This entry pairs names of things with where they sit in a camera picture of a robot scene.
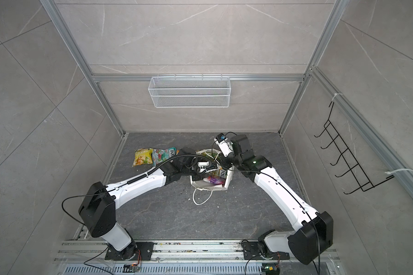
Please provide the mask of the white printed paper bag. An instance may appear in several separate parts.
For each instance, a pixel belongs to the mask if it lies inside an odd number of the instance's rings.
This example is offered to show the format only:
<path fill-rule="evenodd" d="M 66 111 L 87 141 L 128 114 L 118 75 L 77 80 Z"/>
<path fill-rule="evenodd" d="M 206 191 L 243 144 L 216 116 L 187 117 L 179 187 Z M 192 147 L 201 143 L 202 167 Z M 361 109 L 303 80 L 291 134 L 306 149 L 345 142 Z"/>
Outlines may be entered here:
<path fill-rule="evenodd" d="M 227 191 L 234 176 L 234 166 L 223 167 L 220 162 L 224 158 L 223 154 L 217 149 L 205 149 L 196 152 L 198 155 L 211 158 L 211 161 L 201 160 L 196 165 L 201 176 L 191 176 L 190 184 L 195 188 L 192 201 L 195 205 L 205 204 L 215 191 Z M 204 202 L 197 202 L 195 195 L 197 191 L 209 191 L 209 197 Z"/>

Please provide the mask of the purple Fox's berries candy bag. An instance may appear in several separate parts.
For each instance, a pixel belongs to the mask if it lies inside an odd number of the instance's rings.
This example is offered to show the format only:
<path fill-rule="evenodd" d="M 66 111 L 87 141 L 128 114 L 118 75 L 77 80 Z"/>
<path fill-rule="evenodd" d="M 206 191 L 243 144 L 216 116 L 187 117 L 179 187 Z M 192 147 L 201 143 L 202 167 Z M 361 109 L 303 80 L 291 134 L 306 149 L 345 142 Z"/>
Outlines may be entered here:
<path fill-rule="evenodd" d="M 213 185 L 224 185 L 226 183 L 226 180 L 223 178 L 219 178 L 218 176 L 208 176 L 207 178 L 203 179 L 204 182 L 210 183 Z"/>

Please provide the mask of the green Fox's mint candy bag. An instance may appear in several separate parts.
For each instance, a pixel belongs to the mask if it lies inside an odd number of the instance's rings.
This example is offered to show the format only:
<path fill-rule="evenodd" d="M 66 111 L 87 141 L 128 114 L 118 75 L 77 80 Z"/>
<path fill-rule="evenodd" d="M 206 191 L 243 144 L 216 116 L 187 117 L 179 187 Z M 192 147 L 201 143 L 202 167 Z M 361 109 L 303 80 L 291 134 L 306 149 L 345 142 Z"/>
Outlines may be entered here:
<path fill-rule="evenodd" d="M 175 147 L 168 149 L 152 149 L 153 166 L 157 166 L 160 163 L 168 160 L 169 158 L 177 155 L 178 150 Z"/>

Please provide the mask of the yellow chips snack bag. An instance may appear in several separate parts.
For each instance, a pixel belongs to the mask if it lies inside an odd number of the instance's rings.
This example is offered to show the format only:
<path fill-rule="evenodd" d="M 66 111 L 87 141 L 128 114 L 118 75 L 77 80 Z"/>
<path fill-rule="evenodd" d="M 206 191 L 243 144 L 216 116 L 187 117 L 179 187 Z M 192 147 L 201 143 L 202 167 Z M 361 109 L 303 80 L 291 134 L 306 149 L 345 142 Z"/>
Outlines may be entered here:
<path fill-rule="evenodd" d="M 152 165 L 153 164 L 153 157 L 152 157 L 153 149 L 152 148 L 140 148 L 136 150 L 134 154 L 134 166 L 140 165 Z"/>

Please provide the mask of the green yellow Fox's candy bag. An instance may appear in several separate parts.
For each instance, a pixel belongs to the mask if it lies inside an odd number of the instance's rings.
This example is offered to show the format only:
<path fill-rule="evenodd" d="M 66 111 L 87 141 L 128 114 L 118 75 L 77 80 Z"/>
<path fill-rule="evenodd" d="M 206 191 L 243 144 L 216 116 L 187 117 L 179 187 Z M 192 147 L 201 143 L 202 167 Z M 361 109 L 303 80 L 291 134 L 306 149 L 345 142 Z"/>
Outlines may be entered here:
<path fill-rule="evenodd" d="M 218 168 L 218 170 L 217 170 L 217 176 L 218 176 L 219 178 L 226 179 L 226 178 L 227 178 L 227 174 L 228 174 L 228 170 L 226 170 L 226 169 L 224 169 L 224 168 L 222 168 L 222 167 Z"/>

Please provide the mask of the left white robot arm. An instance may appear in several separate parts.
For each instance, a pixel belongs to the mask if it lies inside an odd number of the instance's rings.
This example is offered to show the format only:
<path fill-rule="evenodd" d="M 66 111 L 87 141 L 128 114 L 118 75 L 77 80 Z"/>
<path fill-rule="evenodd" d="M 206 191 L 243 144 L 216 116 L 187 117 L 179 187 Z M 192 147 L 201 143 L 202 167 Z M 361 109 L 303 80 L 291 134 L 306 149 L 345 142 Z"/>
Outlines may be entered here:
<path fill-rule="evenodd" d="M 189 148 L 181 150 L 178 155 L 130 179 L 108 185 L 94 183 L 83 196 L 79 216 L 92 237 L 102 238 L 117 252 L 133 250 L 135 242 L 117 222 L 116 210 L 130 200 L 183 176 L 202 178 L 217 167 L 218 163 L 212 157 L 196 154 Z"/>

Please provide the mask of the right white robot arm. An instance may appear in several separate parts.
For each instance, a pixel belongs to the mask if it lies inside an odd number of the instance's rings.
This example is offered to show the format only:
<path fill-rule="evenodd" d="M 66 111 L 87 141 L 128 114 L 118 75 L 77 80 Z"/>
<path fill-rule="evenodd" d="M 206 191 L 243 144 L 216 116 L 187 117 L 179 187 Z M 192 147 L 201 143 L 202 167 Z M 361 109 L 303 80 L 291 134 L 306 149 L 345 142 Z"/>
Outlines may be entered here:
<path fill-rule="evenodd" d="M 221 151 L 220 164 L 237 169 L 259 186 L 283 211 L 293 228 L 286 234 L 271 231 L 261 243 L 269 252 L 291 253 L 302 264 L 319 260 L 333 245 L 334 220 L 327 212 L 318 212 L 305 202 L 277 173 L 270 161 L 255 155 L 246 135 L 228 139 L 224 134 L 215 138 Z"/>

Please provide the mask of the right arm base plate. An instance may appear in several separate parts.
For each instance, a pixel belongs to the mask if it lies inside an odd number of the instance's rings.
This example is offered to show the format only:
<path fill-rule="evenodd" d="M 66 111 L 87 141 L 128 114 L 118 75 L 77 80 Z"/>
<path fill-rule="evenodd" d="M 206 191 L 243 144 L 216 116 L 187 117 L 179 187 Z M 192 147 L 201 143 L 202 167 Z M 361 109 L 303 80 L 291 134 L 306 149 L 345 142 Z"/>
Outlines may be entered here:
<path fill-rule="evenodd" d="M 267 246 L 260 241 L 242 240 L 240 243 L 245 260 L 290 260 L 289 253 L 271 252 Z"/>

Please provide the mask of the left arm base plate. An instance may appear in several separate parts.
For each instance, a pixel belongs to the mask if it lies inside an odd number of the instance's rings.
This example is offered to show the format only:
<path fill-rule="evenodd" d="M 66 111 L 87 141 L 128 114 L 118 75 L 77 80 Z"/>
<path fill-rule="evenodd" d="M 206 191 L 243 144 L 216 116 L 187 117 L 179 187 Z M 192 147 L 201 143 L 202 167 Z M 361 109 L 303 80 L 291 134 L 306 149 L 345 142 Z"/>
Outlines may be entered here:
<path fill-rule="evenodd" d="M 112 245 L 108 245 L 105 260 L 113 261 L 150 261 L 153 253 L 153 242 L 134 242 L 122 251 L 117 251 Z"/>

